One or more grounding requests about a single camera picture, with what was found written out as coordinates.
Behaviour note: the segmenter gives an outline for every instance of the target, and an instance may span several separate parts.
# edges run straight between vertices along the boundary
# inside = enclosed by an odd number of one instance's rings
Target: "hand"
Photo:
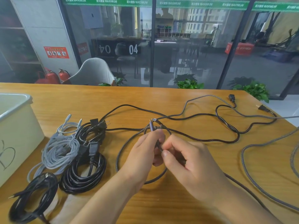
[[[203,143],[189,143],[171,135],[162,149],[166,167],[194,198],[215,205],[234,191]],[[177,160],[182,156],[185,166]]]
[[[162,129],[157,129],[141,136],[131,149],[125,164],[120,169],[120,172],[122,171],[135,184],[135,193],[145,183],[152,165],[158,166],[162,163],[161,152],[157,147],[155,148],[157,140],[160,143],[165,141],[165,134]]]

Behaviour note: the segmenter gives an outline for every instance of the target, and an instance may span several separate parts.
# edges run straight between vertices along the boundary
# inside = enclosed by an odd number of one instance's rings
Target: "bin rim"
[[[25,94],[25,93],[0,93],[0,95],[2,95],[2,94],[7,94],[7,95],[23,95],[26,98],[24,99],[24,101],[21,101],[17,105],[15,105],[15,106],[11,107],[10,109],[8,109],[6,112],[2,113],[0,115],[0,122],[2,120],[4,120],[5,118],[9,117],[10,115],[12,115],[14,112],[16,112],[17,110],[19,110],[24,105],[26,105],[26,104],[32,104],[33,103],[32,102],[32,97],[29,94]]]

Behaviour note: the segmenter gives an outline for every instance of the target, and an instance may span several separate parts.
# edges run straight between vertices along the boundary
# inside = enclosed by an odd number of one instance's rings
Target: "person's left hand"
[[[123,174],[135,184],[137,193],[145,183],[152,165],[159,166],[163,163],[161,152],[155,144],[159,140],[164,143],[165,134],[162,129],[149,132],[141,136],[130,151],[130,154],[120,169]]]

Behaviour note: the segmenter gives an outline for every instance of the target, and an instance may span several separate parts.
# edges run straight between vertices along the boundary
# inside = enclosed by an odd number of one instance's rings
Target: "chair backrest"
[[[70,81],[73,85],[97,86],[100,83],[114,85],[115,77],[111,73],[106,61],[100,58],[90,58],[84,61],[79,71],[67,81]]]

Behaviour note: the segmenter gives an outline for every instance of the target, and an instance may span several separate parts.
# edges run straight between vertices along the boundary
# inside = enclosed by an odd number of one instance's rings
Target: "white plastic bin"
[[[43,140],[28,94],[0,93],[0,187]]]

